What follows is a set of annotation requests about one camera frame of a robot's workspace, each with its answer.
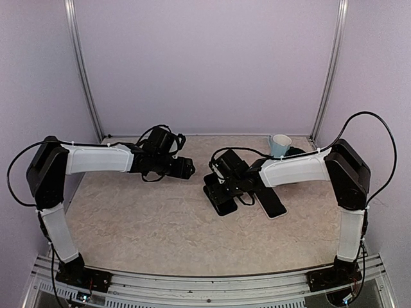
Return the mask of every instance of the vent grille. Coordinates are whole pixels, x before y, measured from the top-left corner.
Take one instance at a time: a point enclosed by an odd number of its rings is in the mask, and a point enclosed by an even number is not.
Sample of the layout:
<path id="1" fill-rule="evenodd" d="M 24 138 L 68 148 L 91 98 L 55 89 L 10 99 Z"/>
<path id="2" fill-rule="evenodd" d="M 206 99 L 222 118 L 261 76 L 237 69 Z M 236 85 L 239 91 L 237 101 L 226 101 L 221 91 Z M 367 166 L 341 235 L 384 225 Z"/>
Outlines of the vent grille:
<path id="1" fill-rule="evenodd" d="M 173 305 L 147 305 L 143 303 L 129 302 L 126 300 L 117 300 L 115 298 L 106 298 L 105 306 L 108 308 L 165 308 L 176 307 Z M 239 305 L 241 308 L 306 308 L 304 299 L 289 300 L 286 302 L 277 302 L 273 304 L 261 305 Z"/>
<path id="2" fill-rule="evenodd" d="M 40 290 L 54 294 L 53 285 L 50 282 L 40 281 Z M 56 292 L 59 297 L 69 299 L 76 298 L 76 292 L 67 290 L 66 288 L 56 286 Z"/>

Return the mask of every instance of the white cup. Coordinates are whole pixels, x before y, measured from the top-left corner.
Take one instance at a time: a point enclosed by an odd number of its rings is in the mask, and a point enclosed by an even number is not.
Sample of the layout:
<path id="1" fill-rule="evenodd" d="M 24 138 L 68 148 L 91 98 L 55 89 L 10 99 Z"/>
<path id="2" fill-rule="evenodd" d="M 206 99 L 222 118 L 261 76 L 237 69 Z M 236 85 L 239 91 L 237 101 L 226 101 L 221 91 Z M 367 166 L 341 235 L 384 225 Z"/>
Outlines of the white cup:
<path id="1" fill-rule="evenodd" d="M 268 143 L 271 147 L 271 156 L 281 157 L 290 149 L 291 138 L 286 135 L 274 135 L 270 136 Z"/>

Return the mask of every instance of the black cable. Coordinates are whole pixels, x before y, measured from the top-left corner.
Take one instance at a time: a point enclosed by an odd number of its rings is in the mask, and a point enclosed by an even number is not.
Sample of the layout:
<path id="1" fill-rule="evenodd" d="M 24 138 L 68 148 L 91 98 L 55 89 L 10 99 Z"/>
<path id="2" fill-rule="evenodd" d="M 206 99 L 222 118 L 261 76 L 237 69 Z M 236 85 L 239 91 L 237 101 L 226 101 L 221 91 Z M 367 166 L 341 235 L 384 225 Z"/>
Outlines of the black cable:
<path id="1" fill-rule="evenodd" d="M 396 157 L 397 157 L 397 147 L 396 147 L 396 143 L 395 143 L 395 140 L 394 140 L 394 136 L 392 135 L 391 129 L 389 128 L 388 124 L 383 120 L 383 118 L 380 117 L 378 114 L 375 114 L 374 112 L 371 112 L 371 111 L 360 111 L 360 112 L 357 112 L 357 113 L 353 114 L 352 116 L 350 116 L 350 117 L 345 121 L 343 127 L 342 127 L 341 130 L 340 130 L 340 133 L 339 133 L 338 136 L 334 139 L 334 141 L 333 141 L 331 144 L 327 145 L 325 148 L 320 149 L 320 152 L 327 151 L 327 150 L 330 149 L 334 144 L 336 144 L 337 141 L 341 138 L 342 134 L 344 133 L 345 129 L 347 128 L 347 126 L 348 126 L 348 124 L 351 122 L 351 120 L 354 119 L 355 117 L 358 117 L 358 116 L 363 115 L 363 114 L 366 114 L 366 115 L 369 115 L 369 116 L 373 116 L 373 117 L 375 117 L 377 120 L 379 120 L 379 121 L 384 125 L 385 129 L 387 130 L 388 134 L 390 135 L 391 142 L 392 142 L 392 147 L 394 148 L 394 171 L 395 171 L 395 167 L 396 167 L 396 164 L 397 164 L 397 158 L 396 158 Z M 286 157 L 283 157 L 282 159 L 283 159 L 283 160 L 287 160 L 287 159 L 291 159 L 291 158 L 305 157 L 305 156 L 310 156 L 310 155 L 312 155 L 312 154 L 317 154 L 317 153 L 318 153 L 318 151 L 311 151 L 311 152 L 307 152 L 307 153 L 301 153 L 301 154 L 286 156 Z M 382 189 L 384 189 L 384 188 L 389 184 L 389 182 L 391 181 L 392 176 L 390 176 L 390 179 L 389 179 L 388 183 L 386 183 L 385 185 L 383 185 Z M 370 201 L 371 199 L 373 199 L 376 195 L 377 195 L 377 194 L 374 194 L 374 196 L 372 196 L 372 197 L 369 199 L 369 201 Z"/>
<path id="2" fill-rule="evenodd" d="M 56 301 L 57 301 L 58 305 L 61 308 L 64 308 L 61 301 L 60 301 L 60 299 L 58 298 L 56 284 L 55 284 L 55 281 L 54 281 L 54 257 L 55 257 L 55 255 L 57 255 L 57 257 L 58 257 L 58 254 L 56 253 L 56 251 L 54 249 L 54 245 L 51 244 L 50 246 L 51 246 L 51 250 L 52 250 L 52 254 L 51 254 L 51 283 L 53 285 L 53 291 L 54 291 L 54 295 L 56 296 Z"/>
<path id="3" fill-rule="evenodd" d="M 56 249 L 54 248 L 54 245 L 53 245 L 53 244 L 51 244 L 51 249 L 53 250 L 53 253 L 56 255 L 58 261 L 60 261 L 60 263 L 63 264 L 63 261 L 62 261 L 62 259 L 60 258 L 60 256 L 58 255 L 58 253 L 57 253 Z"/>
<path id="4" fill-rule="evenodd" d="M 215 156 L 216 156 L 217 154 L 219 154 L 219 152 L 225 151 L 225 150 L 243 150 L 243 151 L 254 152 L 254 153 L 258 154 L 259 156 L 264 157 L 264 158 L 267 158 L 267 159 L 271 159 L 271 158 L 273 157 L 273 156 L 271 156 L 271 155 L 263 154 L 262 152 L 260 152 L 260 151 L 258 151 L 258 150 L 255 150 L 255 149 L 252 149 L 252 148 L 244 148 L 244 147 L 241 147 L 241 146 L 226 146 L 226 147 L 224 147 L 224 148 L 221 148 L 221 149 L 216 150 L 216 151 L 213 153 L 213 155 L 211 155 L 211 160 L 210 160 L 210 161 L 213 162 Z"/>
<path id="5" fill-rule="evenodd" d="M 165 175 L 161 175 L 159 178 L 156 178 L 155 180 L 147 180 L 145 176 L 141 174 L 141 179 L 143 180 L 143 182 L 146 182 L 146 183 L 160 182 L 164 177 Z"/>
<path id="6" fill-rule="evenodd" d="M 137 140 L 136 145 L 137 145 L 137 146 L 141 146 L 141 145 L 145 142 L 145 140 L 146 140 L 146 139 L 143 140 L 143 138 L 145 137 L 145 135 L 147 135 L 149 132 L 151 132 L 151 131 L 152 131 L 154 128 L 156 128 L 156 127 L 166 128 L 166 129 L 173 135 L 174 140 L 175 140 L 175 142 L 177 143 L 177 150 L 175 150 L 175 151 L 173 151 L 173 152 L 170 152 L 169 154 L 170 154 L 171 156 L 177 154 L 177 153 L 181 150 L 181 147 L 182 147 L 182 146 L 181 146 L 180 139 L 179 139 L 176 135 L 174 135 L 173 132 L 171 131 L 170 127 L 169 127 L 168 125 L 165 125 L 165 124 L 158 124 L 158 125 L 155 125 L 155 126 L 149 128 L 149 129 L 147 129 L 147 130 L 144 132 L 144 134 L 142 134 L 142 135 L 140 136 L 139 140 Z"/>
<path id="7" fill-rule="evenodd" d="M 158 125 L 155 125 L 155 126 L 149 128 L 149 129 L 147 129 L 147 130 L 144 132 L 144 134 L 142 134 L 142 135 L 140 136 L 140 138 L 139 138 L 139 140 L 137 141 L 136 145 L 140 146 L 140 142 L 141 142 L 141 140 L 145 137 L 145 135 L 147 135 L 148 133 L 150 133 L 150 132 L 151 132 L 154 128 L 156 128 L 156 127 L 164 127 L 164 128 L 167 128 L 167 130 L 168 130 L 170 133 L 173 133 L 168 125 L 158 124 Z"/>
<path id="8" fill-rule="evenodd" d="M 48 143 L 65 144 L 66 146 L 93 146 L 93 147 L 98 147 L 98 148 L 107 148 L 107 147 L 108 147 L 107 144 L 90 144 L 90 143 L 67 142 L 67 141 L 60 141 L 60 140 L 43 140 L 43 141 L 39 141 L 39 142 L 33 143 L 33 144 L 29 145 L 27 148 L 25 148 L 24 150 L 22 150 L 19 154 L 17 154 L 17 155 L 13 158 L 12 162 L 10 163 L 10 165 L 9 165 L 8 168 L 7 168 L 7 187 L 8 187 L 8 190 L 10 191 L 10 194 L 13 196 L 14 200 L 15 200 L 17 203 L 19 203 L 19 204 L 21 204 L 21 205 L 23 205 L 23 206 L 25 206 L 25 207 L 35 207 L 36 204 L 34 204 L 34 203 L 25 203 L 25 202 L 21 201 L 20 199 L 18 199 L 18 197 L 15 195 L 15 193 L 14 193 L 14 191 L 13 191 L 13 189 L 12 189 L 12 186 L 11 186 L 11 184 L 10 184 L 10 173 L 11 173 L 11 171 L 12 171 L 13 165 L 15 164 L 15 162 L 17 161 L 17 159 L 20 158 L 21 155 L 23 155 L 23 154 L 26 153 L 28 150 L 30 150 L 30 149 L 32 149 L 32 148 L 34 148 L 34 147 L 36 147 L 36 146 L 40 146 L 40 145 L 42 145 L 42 144 L 48 144 Z M 120 142 L 116 142 L 116 143 L 114 143 L 114 144 L 110 144 L 110 146 L 116 146 L 116 145 L 118 145 L 118 144 L 120 144 Z"/>
<path id="9" fill-rule="evenodd" d="M 241 198 L 241 196 L 237 196 L 237 199 L 239 199 L 239 201 L 240 201 L 243 205 L 249 205 L 249 206 L 251 206 L 251 205 L 256 204 L 256 199 L 255 199 L 255 197 L 254 197 L 253 195 L 251 195 L 250 198 L 251 198 L 251 203 L 247 203 L 247 202 L 245 202 L 245 201 Z"/>
<path id="10" fill-rule="evenodd" d="M 361 242 L 360 246 L 361 246 L 361 248 L 362 248 L 362 266 L 363 266 L 361 286 L 360 286 L 360 289 L 358 290 L 357 294 L 356 294 L 355 297 L 353 298 L 353 300 L 351 300 L 351 301 L 348 303 L 348 305 L 351 305 L 353 302 L 356 301 L 356 299 L 360 296 L 360 293 L 361 293 L 361 291 L 362 291 L 362 288 L 364 287 L 364 282 L 365 282 L 365 246 L 364 246 L 364 243 Z"/>

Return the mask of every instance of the black object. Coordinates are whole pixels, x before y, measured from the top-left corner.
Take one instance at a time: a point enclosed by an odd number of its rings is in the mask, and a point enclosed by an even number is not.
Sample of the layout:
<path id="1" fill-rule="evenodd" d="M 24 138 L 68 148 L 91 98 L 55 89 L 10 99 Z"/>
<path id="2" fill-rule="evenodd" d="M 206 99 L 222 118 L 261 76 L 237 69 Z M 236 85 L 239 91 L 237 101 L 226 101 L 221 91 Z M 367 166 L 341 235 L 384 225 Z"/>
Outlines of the black object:
<path id="1" fill-rule="evenodd" d="M 50 209 L 64 200 L 64 180 L 69 150 L 55 136 L 48 136 L 29 165 L 26 178 L 37 209 Z"/>
<path id="2" fill-rule="evenodd" d="M 48 136 L 44 141 L 49 142 L 40 146 L 26 172 L 38 210 L 51 209 L 63 202 L 69 154 L 69 150 L 61 146 L 55 136 Z M 170 153 L 174 141 L 177 143 L 177 149 Z M 141 147 L 132 143 L 120 144 L 127 146 L 134 154 L 129 173 L 141 173 L 146 176 L 149 172 L 156 172 L 161 176 L 187 180 L 195 172 L 193 160 L 185 157 L 173 158 L 185 141 L 185 136 L 181 134 L 174 135 L 163 128 L 155 127 L 142 142 Z"/>
<path id="3" fill-rule="evenodd" d="M 305 151 L 303 149 L 300 148 L 295 148 L 293 146 L 290 146 L 290 148 L 288 149 L 288 151 L 285 153 L 284 157 L 287 156 L 294 156 L 294 155 L 300 155 L 305 153 Z"/>
<path id="4" fill-rule="evenodd" d="M 219 216 L 225 216 L 237 210 L 236 202 L 232 197 L 225 194 L 223 191 L 225 188 L 220 185 L 215 173 L 206 175 L 204 183 L 206 185 L 203 187 L 203 191 Z"/>
<path id="5" fill-rule="evenodd" d="M 87 294 L 84 292 L 77 292 L 76 299 L 80 302 L 87 303 L 90 300 L 91 294 Z"/>
<path id="6" fill-rule="evenodd" d="M 339 139 L 325 158 L 338 205 L 346 210 L 367 206 L 371 171 L 344 139 Z"/>
<path id="7" fill-rule="evenodd" d="M 82 255 L 71 262 L 62 263 L 58 266 L 56 280 L 82 289 L 107 293 L 109 290 L 112 274 L 108 271 L 85 268 Z"/>
<path id="8" fill-rule="evenodd" d="M 361 293 L 361 296 L 358 297 L 358 293 L 356 295 L 356 300 L 353 299 L 349 300 L 348 305 L 342 304 L 342 302 L 338 303 L 337 297 L 341 297 L 340 295 L 336 294 L 333 296 L 333 293 L 338 293 L 339 291 L 332 291 L 327 293 L 318 293 L 316 295 L 306 296 L 305 307 L 307 308 L 335 308 L 335 307 L 349 307 L 349 308 L 377 308 L 381 307 L 381 296 L 379 292 L 379 285 L 375 281 L 375 279 L 367 281 L 366 285 L 364 285 L 364 289 Z"/>
<path id="9" fill-rule="evenodd" d="M 139 143 L 140 146 L 131 143 L 116 143 L 125 145 L 134 155 L 129 173 L 141 173 L 146 176 L 149 172 L 156 172 L 160 176 L 190 178 L 195 172 L 192 159 L 173 157 L 182 149 L 186 141 L 185 136 L 174 135 L 158 126 L 150 131 L 151 134 Z M 170 152 L 174 142 L 177 143 L 177 149 Z M 46 137 L 26 172 L 30 191 L 39 211 L 51 209 L 64 200 L 64 181 L 69 150 L 65 149 L 62 143 L 67 144 L 67 142 L 60 142 L 54 136 Z M 40 213 L 38 216 L 40 228 L 50 241 Z M 110 278 L 111 274 L 108 272 L 85 268 L 81 255 L 71 262 L 60 262 L 59 273 L 56 276 L 57 281 L 87 289 L 89 288 L 87 284 L 92 282 L 91 289 L 100 292 L 107 292 Z"/>
<path id="10" fill-rule="evenodd" d="M 311 292 L 344 286 L 353 283 L 354 280 L 361 281 L 362 279 L 356 261 L 341 261 L 337 257 L 334 259 L 333 267 L 309 271 L 306 276 Z"/>
<path id="11" fill-rule="evenodd" d="M 347 304 L 344 303 L 343 299 L 350 295 L 353 290 L 350 287 L 346 287 L 345 289 L 341 289 L 335 292 L 327 293 L 327 300 L 331 305 L 336 307 L 347 307 Z"/>
<path id="12" fill-rule="evenodd" d="M 258 172 L 264 161 L 265 159 L 260 159 L 249 166 L 233 150 L 227 150 L 215 161 L 210 162 L 211 169 L 216 169 L 220 178 L 216 173 L 206 175 L 203 191 L 218 215 L 228 215 L 237 210 L 234 198 L 239 198 L 245 204 L 241 199 L 245 193 L 248 193 L 252 200 L 258 198 L 270 218 L 286 213 L 274 190 L 265 187 L 260 179 Z"/>

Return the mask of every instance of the metal bar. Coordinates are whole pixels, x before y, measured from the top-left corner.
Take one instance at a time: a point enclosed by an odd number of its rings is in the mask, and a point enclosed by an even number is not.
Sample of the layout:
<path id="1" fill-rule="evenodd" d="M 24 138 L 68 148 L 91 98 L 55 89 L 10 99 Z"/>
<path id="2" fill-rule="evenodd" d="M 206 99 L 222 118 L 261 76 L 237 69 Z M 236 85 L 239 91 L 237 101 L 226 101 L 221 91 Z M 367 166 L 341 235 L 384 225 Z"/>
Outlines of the metal bar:
<path id="1" fill-rule="evenodd" d="M 366 257 L 366 281 L 385 274 L 379 255 Z M 33 274 L 49 281 L 50 258 L 39 256 Z M 262 304 L 301 299 L 325 291 L 311 293 L 302 269 L 286 273 L 251 275 L 239 277 L 173 277 L 111 271 L 113 274 L 109 293 L 93 293 L 106 302 L 144 303 L 142 307 L 262 307 Z M 57 284 L 67 291 L 78 288 Z"/>
<path id="2" fill-rule="evenodd" d="M 94 127 L 94 132 L 97 136 L 98 142 L 101 142 L 104 139 L 104 133 L 100 118 L 98 117 L 96 105 L 94 104 L 94 100 L 92 98 L 89 79 L 85 70 L 85 64 L 82 55 L 82 45 L 80 43 L 80 35 L 78 33 L 76 20 L 76 11 L 74 8 L 74 0 L 64 0 L 64 3 L 66 5 L 67 22 L 69 24 L 71 40 L 74 47 L 74 54 L 76 56 L 77 67 L 80 73 L 80 80 L 82 82 L 85 100 L 87 103 L 87 109 L 89 110 L 91 121 Z"/>
<path id="3" fill-rule="evenodd" d="M 36 297 L 39 293 L 38 287 L 35 285 L 35 277 L 29 277 L 28 286 L 24 288 L 26 290 L 26 295 L 22 299 L 22 304 L 19 305 L 21 308 L 30 308 L 34 306 Z"/>
<path id="4" fill-rule="evenodd" d="M 383 307 L 395 308 L 397 307 L 397 301 L 394 298 L 394 292 L 389 280 L 388 275 L 385 273 L 381 277 L 376 278 L 378 292 L 380 293 Z"/>
<path id="5" fill-rule="evenodd" d="M 198 136 L 198 137 L 268 137 L 270 133 L 184 133 L 178 130 L 173 130 L 179 133 L 183 133 L 185 136 Z M 139 138 L 141 135 L 110 135 L 109 138 Z M 287 133 L 289 137 L 305 137 L 310 138 L 308 135 L 294 135 Z"/>
<path id="6" fill-rule="evenodd" d="M 333 86 L 335 72 L 337 71 L 338 56 L 340 54 L 342 38 L 344 34 L 345 18 L 347 16 L 348 0 L 340 0 L 338 7 L 337 25 L 335 27 L 335 36 L 333 42 L 333 49 L 331 51 L 331 59 L 329 61 L 329 67 L 326 77 L 326 83 L 322 91 L 321 102 L 317 117 L 315 119 L 314 127 L 311 132 L 311 139 L 314 143 L 317 142 L 321 124 L 326 114 L 327 106 L 329 103 L 329 95 L 331 94 L 331 88 Z"/>

